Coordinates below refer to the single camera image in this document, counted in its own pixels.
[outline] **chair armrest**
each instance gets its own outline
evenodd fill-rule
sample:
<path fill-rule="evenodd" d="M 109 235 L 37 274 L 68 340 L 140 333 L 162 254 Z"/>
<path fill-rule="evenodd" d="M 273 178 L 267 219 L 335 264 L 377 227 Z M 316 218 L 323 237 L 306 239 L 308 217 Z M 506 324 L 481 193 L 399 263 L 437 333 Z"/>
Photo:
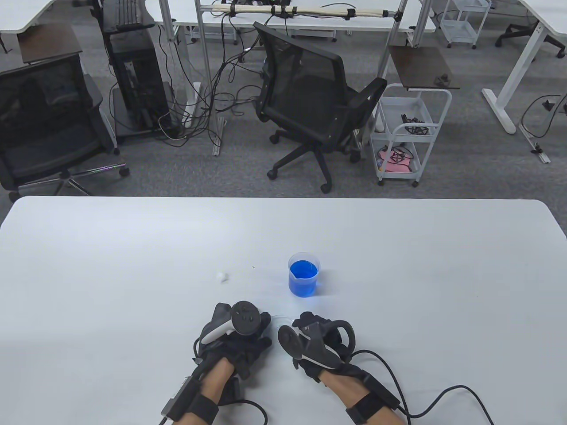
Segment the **chair armrest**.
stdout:
<path fill-rule="evenodd" d="M 380 93 L 381 96 L 386 89 L 386 85 L 388 85 L 388 82 L 385 79 L 376 77 L 358 95 L 350 100 L 349 108 L 360 108 L 365 100 L 367 100 L 371 96 L 374 96 L 376 93 Z"/>

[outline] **chair base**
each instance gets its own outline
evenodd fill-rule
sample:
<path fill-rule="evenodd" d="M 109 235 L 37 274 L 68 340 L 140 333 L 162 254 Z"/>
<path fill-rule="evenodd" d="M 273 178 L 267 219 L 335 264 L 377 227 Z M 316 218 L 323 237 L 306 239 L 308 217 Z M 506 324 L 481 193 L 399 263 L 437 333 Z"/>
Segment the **chair base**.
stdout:
<path fill-rule="evenodd" d="M 120 151 L 118 149 L 115 149 L 115 155 L 119 155 L 119 154 Z M 120 164 L 105 165 L 103 167 L 98 167 L 98 168 L 91 168 L 85 171 L 79 171 L 77 173 L 70 173 L 68 170 L 65 170 L 61 172 L 57 177 L 43 178 L 41 180 L 33 181 L 18 186 L 16 190 L 9 192 L 8 196 L 10 198 L 10 201 L 16 202 L 19 198 L 22 197 L 22 195 L 20 194 L 21 189 L 33 188 L 35 186 L 42 186 L 51 183 L 57 183 L 57 188 L 53 193 L 54 196 L 59 195 L 61 193 L 61 190 L 65 186 L 71 186 L 72 188 L 75 188 L 76 190 L 81 192 L 83 195 L 93 196 L 91 192 L 89 192 L 82 185 L 77 183 L 76 179 L 80 177 L 86 177 L 86 176 L 92 176 L 94 174 L 104 173 L 106 171 L 110 171 L 114 169 L 119 169 L 119 174 L 121 177 L 126 177 L 130 175 L 130 168 L 128 168 L 128 165 L 125 162 Z"/>
<path fill-rule="evenodd" d="M 321 150 L 321 148 L 315 143 L 305 142 L 303 139 L 294 135 L 293 133 L 282 130 L 277 130 L 274 135 L 270 136 L 270 141 L 275 145 L 280 141 L 280 137 L 285 137 L 286 139 L 294 140 L 296 142 L 301 142 L 303 144 L 294 151 L 284 156 L 278 162 L 276 162 L 272 167 L 272 169 L 268 171 L 267 174 L 268 178 L 270 180 L 275 180 L 278 177 L 278 169 L 298 159 L 300 156 L 303 156 L 308 152 L 313 152 L 317 160 L 317 163 L 319 164 L 319 168 L 321 169 L 323 176 L 327 181 L 326 183 L 321 185 L 321 192 L 323 192 L 324 194 L 329 193 L 333 187 L 333 184 L 331 179 L 331 173 L 329 172 L 329 168 L 327 167 L 327 162 L 325 161 L 325 157 L 323 156 L 323 151 Z"/>
<path fill-rule="evenodd" d="M 508 28 L 506 28 L 506 32 L 502 34 L 500 37 L 498 37 L 495 46 L 501 47 L 503 39 L 514 39 L 516 37 L 531 37 L 537 25 L 538 23 L 535 23 L 535 25 L 531 25 L 531 26 L 510 24 L 508 25 Z M 544 41 L 545 43 L 549 43 L 559 48 L 559 52 L 557 54 L 557 57 L 559 59 L 565 57 L 565 44 L 559 42 L 557 39 L 554 39 L 551 36 L 547 36 Z"/>

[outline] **computer tower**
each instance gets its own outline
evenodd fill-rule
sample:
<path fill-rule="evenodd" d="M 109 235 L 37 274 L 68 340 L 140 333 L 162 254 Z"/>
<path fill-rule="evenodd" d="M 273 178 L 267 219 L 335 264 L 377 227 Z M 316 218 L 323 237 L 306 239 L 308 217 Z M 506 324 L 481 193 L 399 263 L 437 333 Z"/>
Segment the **computer tower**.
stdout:
<path fill-rule="evenodd" d="M 171 87 L 162 82 L 154 43 L 147 29 L 111 34 L 111 64 L 124 105 L 140 130 L 171 128 Z"/>

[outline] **black chair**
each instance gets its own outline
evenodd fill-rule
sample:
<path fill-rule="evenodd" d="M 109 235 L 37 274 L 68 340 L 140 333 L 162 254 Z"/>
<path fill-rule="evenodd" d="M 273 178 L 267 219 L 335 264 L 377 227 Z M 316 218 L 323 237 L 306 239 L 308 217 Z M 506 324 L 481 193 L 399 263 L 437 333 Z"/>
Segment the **black chair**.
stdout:
<path fill-rule="evenodd" d="M 268 177 L 274 180 L 279 168 L 313 152 L 327 181 L 321 191 L 329 193 L 331 174 L 323 153 L 337 150 L 355 130 L 364 127 L 386 88 L 386 80 L 375 78 L 359 93 L 346 85 L 340 56 L 265 25 L 255 23 L 254 27 L 268 56 L 256 114 L 262 122 L 272 120 L 283 129 L 270 136 L 272 143 L 285 137 L 302 144 L 276 162 Z M 351 162 L 360 159 L 357 153 L 358 157 L 351 156 Z"/>
<path fill-rule="evenodd" d="M 130 173 L 123 162 L 69 171 L 102 152 L 120 154 L 102 101 L 77 54 L 0 74 L 0 184 L 12 202 L 22 188 L 48 183 L 58 183 L 56 195 L 65 185 L 91 195 L 77 178 L 112 169 L 122 177 Z"/>
<path fill-rule="evenodd" d="M 516 37 L 531 37 L 531 35 L 534 33 L 538 24 L 539 24 L 539 21 L 537 21 L 535 24 L 530 25 L 530 26 L 528 26 L 528 25 L 516 25 L 516 24 L 508 25 L 508 28 L 506 28 L 506 32 L 504 34 L 502 34 L 500 37 L 498 37 L 498 40 L 496 40 L 495 46 L 496 47 L 502 47 L 502 40 L 503 39 L 514 39 Z M 559 41 L 554 39 L 552 36 L 547 36 L 545 38 L 545 42 L 552 44 L 555 47 L 559 48 L 559 52 L 557 54 L 557 57 L 559 59 L 565 57 L 565 44 L 560 43 Z"/>

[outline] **black glove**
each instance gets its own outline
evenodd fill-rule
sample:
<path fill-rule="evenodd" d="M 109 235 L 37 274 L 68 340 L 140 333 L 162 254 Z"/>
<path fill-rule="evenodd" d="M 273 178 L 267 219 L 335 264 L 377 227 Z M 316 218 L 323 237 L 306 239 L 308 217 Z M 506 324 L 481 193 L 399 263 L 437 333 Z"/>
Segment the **black glove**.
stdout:
<path fill-rule="evenodd" d="M 272 345 L 270 338 L 262 337 L 262 333 L 272 321 L 270 313 L 262 313 L 260 320 L 260 327 L 252 335 L 240 335 L 238 332 L 232 332 L 230 335 L 221 336 L 210 344 L 199 343 L 197 357 L 204 362 L 214 364 L 226 357 L 234 366 L 235 373 L 240 378 L 247 379 L 250 376 L 252 364 L 263 351 Z"/>
<path fill-rule="evenodd" d="M 294 328 L 303 328 L 315 322 L 319 322 L 323 324 L 323 323 L 329 323 L 331 322 L 331 320 L 322 318 L 321 316 L 316 316 L 312 312 L 307 311 L 301 313 L 300 318 L 295 319 L 291 325 Z M 298 369 L 299 366 L 301 366 L 305 371 L 305 374 L 310 378 L 313 378 L 317 383 L 319 382 L 319 375 L 323 370 L 328 370 L 331 373 L 337 373 L 339 375 L 342 375 L 343 373 L 340 373 L 341 371 L 345 372 L 346 374 L 348 369 L 350 369 L 350 367 L 352 366 L 348 364 L 348 362 L 350 361 L 350 355 L 352 353 L 350 353 L 349 350 L 347 349 L 347 346 L 342 343 L 341 334 L 338 331 L 338 329 L 332 329 L 331 331 L 329 331 L 323 337 L 323 342 L 325 343 L 325 345 L 335 350 L 338 356 L 344 362 L 339 369 L 334 369 L 334 370 L 326 369 L 322 366 L 310 362 L 309 360 L 295 360 L 295 359 L 293 360 L 293 366 L 295 366 L 296 369 Z"/>

